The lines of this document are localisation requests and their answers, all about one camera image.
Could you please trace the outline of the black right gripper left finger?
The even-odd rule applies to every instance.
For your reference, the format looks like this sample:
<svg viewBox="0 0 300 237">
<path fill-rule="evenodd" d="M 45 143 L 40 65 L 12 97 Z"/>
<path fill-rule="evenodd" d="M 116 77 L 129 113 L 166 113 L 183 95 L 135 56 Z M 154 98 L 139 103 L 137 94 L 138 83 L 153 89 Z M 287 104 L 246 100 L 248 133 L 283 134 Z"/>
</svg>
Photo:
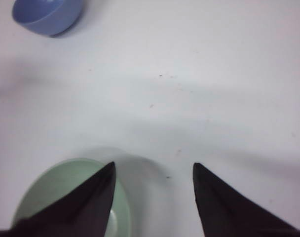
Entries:
<svg viewBox="0 0 300 237">
<path fill-rule="evenodd" d="M 115 163 L 110 162 L 70 193 L 0 237 L 103 237 L 115 192 Z"/>
</svg>

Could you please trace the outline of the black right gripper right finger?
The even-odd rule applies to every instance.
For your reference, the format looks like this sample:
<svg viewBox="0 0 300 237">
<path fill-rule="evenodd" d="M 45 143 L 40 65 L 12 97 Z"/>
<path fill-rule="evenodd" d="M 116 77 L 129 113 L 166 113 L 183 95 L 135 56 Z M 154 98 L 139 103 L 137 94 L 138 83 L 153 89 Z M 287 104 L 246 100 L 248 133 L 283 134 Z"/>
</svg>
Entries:
<svg viewBox="0 0 300 237">
<path fill-rule="evenodd" d="M 200 163 L 193 165 L 195 202 L 206 237 L 300 237 L 300 230 L 268 212 Z"/>
</svg>

